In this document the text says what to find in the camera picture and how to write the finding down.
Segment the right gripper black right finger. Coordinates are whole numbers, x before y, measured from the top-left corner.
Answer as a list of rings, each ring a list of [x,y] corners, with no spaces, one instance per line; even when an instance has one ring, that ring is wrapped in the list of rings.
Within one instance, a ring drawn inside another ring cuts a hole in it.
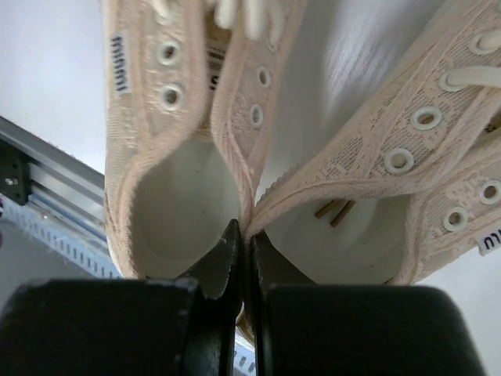
[[[260,375],[483,375],[463,317],[429,287],[318,285],[265,233],[250,241]]]

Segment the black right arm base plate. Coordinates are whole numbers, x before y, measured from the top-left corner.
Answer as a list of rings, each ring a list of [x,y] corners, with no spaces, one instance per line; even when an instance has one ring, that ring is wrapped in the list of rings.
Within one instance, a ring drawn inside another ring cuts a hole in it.
[[[3,140],[0,152],[1,195],[24,206],[31,194],[30,160],[26,154]]]

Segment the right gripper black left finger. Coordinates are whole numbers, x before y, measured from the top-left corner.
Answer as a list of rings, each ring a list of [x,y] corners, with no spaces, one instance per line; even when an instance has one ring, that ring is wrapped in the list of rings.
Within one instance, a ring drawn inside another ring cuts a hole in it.
[[[239,224],[173,280],[38,279],[1,311],[4,375],[230,375]]]

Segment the beige lace sneaker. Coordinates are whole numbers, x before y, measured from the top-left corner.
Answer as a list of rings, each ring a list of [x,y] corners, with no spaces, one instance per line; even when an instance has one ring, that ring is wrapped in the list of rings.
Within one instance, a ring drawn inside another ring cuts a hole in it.
[[[447,1],[309,162],[256,204],[289,266],[318,284],[413,284],[500,247],[500,4]]]
[[[173,278],[264,169],[304,1],[105,1],[106,240],[125,278]]]

